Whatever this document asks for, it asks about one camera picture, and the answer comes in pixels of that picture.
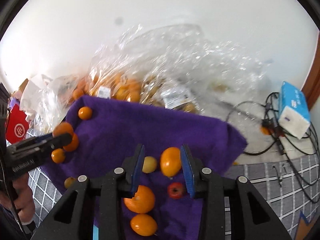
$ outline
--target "purple object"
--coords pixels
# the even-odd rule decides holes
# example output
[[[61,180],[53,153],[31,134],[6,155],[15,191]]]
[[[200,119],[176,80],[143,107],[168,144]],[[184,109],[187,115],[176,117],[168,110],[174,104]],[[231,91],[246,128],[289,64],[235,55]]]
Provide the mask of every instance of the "purple object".
[[[93,110],[92,119],[78,118],[78,110],[83,106]],[[138,143],[144,144],[146,156],[158,161],[165,149],[188,144],[193,156],[219,174],[232,165],[247,145],[235,128],[219,119],[113,99],[83,96],[72,105],[66,120],[79,137],[78,149],[67,153],[65,163],[55,164],[48,159],[41,167],[62,194],[66,191],[66,178],[103,176],[119,167],[125,157],[132,156]],[[158,231],[157,236],[148,239],[198,237],[202,200],[193,200],[189,195],[171,199],[167,187],[175,181],[184,183],[182,170],[173,180],[159,169],[140,177],[140,184],[150,187],[156,196],[150,215],[158,223]],[[126,239],[144,239],[130,228],[135,213],[124,205],[123,213]]]

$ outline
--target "blue tissue package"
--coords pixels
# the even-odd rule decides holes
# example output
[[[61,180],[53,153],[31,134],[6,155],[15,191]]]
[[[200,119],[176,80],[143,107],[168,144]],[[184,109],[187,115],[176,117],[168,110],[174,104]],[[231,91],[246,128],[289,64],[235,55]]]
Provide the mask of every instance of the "blue tissue package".
[[[279,124],[301,139],[310,126],[310,114],[304,94],[284,81],[279,98]]]

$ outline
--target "white backdrop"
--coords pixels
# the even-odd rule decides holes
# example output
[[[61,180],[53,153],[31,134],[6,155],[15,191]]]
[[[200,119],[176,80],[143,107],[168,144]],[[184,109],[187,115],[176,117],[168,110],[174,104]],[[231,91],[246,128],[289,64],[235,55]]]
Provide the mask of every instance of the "white backdrop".
[[[318,29],[296,0],[30,0],[0,42],[0,79],[12,92],[26,77],[86,70],[95,50],[136,24],[146,30],[199,24],[212,41],[233,41],[272,62],[270,89],[302,87]]]

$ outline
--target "white circular logo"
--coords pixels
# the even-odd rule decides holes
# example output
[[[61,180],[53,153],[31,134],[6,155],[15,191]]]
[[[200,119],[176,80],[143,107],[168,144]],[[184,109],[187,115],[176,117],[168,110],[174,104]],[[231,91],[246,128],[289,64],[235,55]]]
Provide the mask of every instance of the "white circular logo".
[[[21,123],[18,123],[15,127],[14,127],[14,134],[18,137],[21,138],[24,136],[25,133],[25,129],[24,126]]]

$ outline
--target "silver screw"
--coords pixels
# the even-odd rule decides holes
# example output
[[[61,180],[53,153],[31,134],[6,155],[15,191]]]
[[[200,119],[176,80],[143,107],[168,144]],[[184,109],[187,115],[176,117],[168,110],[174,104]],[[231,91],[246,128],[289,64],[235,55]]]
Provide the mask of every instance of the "silver screw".
[[[115,174],[121,174],[122,172],[124,172],[124,169],[122,169],[122,168],[115,168]]]
[[[78,181],[79,182],[84,182],[86,180],[87,180],[87,176],[86,175],[81,175],[81,176],[78,177]]]
[[[245,176],[240,176],[240,177],[239,177],[239,181],[240,181],[241,183],[246,183],[246,182],[248,181],[248,179],[247,179]]]
[[[209,168],[203,168],[203,169],[202,169],[202,173],[204,173],[204,174],[210,174],[210,173],[211,173],[211,169],[209,169]]]

